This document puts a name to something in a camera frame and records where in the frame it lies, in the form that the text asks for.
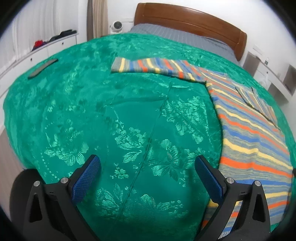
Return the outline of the striped knit sweater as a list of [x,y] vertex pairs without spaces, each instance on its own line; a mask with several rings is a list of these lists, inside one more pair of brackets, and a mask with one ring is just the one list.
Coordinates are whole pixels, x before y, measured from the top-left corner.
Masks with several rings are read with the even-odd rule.
[[292,164],[290,152],[273,108],[253,87],[227,74],[190,64],[186,60],[117,57],[112,72],[148,72],[206,85],[222,125],[219,170],[244,184],[259,180],[264,188],[270,222],[283,219],[290,200]]

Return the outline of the black clothes pile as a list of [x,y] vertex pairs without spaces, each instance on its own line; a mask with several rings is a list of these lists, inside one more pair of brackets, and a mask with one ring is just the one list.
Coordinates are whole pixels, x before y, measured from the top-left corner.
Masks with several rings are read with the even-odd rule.
[[69,35],[73,35],[73,34],[76,34],[76,33],[77,33],[77,31],[76,30],[72,30],[72,29],[66,30],[66,31],[62,31],[62,32],[60,32],[59,35],[53,36],[49,41],[47,41],[47,43],[53,42],[55,40],[58,40],[58,39],[61,39],[61,38],[64,38],[64,37],[67,37]]

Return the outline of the green satin bedspread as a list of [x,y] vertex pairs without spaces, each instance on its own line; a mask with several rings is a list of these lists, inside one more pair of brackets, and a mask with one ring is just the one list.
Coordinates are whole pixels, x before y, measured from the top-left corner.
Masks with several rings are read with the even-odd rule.
[[[99,240],[193,240],[218,208],[195,170],[200,155],[219,170],[222,154],[222,125],[206,85],[156,73],[112,72],[117,57],[186,60],[255,88],[273,108],[292,164],[290,200],[270,230],[295,225],[295,139],[272,96],[216,54],[127,33],[75,45],[40,62],[14,81],[3,106],[13,150],[42,183],[70,177],[89,156],[99,157],[100,173],[77,205]],[[55,58],[58,62],[28,79]]]

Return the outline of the white desk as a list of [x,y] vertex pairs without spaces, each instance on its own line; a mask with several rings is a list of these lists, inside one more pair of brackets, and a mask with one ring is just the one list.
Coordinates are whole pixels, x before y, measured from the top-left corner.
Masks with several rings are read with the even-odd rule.
[[247,53],[243,69],[246,70],[263,88],[265,88],[277,102],[289,102],[292,94],[276,76],[276,74],[265,65],[259,57]]

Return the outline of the black remote control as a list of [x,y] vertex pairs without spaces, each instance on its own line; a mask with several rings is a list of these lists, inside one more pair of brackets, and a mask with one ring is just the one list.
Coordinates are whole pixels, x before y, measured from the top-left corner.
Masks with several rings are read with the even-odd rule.
[[43,70],[45,70],[47,67],[49,67],[50,65],[52,65],[53,63],[56,63],[56,62],[58,62],[58,59],[57,58],[48,60],[46,63],[44,63],[39,68],[37,68],[34,72],[32,72],[28,76],[28,79],[32,79],[32,78],[38,76]]

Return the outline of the red cloth item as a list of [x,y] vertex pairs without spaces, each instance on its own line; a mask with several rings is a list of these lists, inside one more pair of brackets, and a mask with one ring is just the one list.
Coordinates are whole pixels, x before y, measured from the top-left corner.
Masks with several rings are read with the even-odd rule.
[[43,40],[37,40],[35,43],[34,43],[34,46],[32,48],[32,51],[38,49],[39,47],[42,47],[43,45],[45,45],[47,42],[43,41]]

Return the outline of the white low drawer cabinet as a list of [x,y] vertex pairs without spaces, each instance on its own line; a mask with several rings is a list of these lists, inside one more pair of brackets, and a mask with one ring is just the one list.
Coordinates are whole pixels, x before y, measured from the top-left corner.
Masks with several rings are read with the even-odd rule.
[[1,97],[7,92],[13,82],[24,72],[28,71],[50,56],[76,45],[77,35],[78,33],[75,33],[50,42],[49,44],[46,44],[30,52],[26,56],[22,57],[19,61],[16,61],[4,73],[1,74]]

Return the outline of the white round fan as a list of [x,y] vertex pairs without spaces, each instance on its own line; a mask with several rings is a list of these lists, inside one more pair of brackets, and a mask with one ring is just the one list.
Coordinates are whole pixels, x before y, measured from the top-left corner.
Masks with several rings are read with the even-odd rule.
[[111,35],[120,34],[120,33],[122,33],[122,29],[123,29],[122,22],[120,22],[120,21],[114,21],[110,25],[110,34]]

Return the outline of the beige curtain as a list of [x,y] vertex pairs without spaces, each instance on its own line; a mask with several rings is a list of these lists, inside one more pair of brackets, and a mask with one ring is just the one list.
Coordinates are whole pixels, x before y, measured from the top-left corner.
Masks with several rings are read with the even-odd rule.
[[87,40],[108,35],[106,0],[89,0],[87,4]]

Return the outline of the wooden headboard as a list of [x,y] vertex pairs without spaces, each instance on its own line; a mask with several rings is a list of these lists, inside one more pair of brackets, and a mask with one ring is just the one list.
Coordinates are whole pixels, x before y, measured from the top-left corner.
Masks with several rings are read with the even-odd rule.
[[162,3],[139,3],[134,24],[154,24],[191,34],[210,37],[227,44],[240,61],[247,42],[247,33],[213,15],[184,6]]

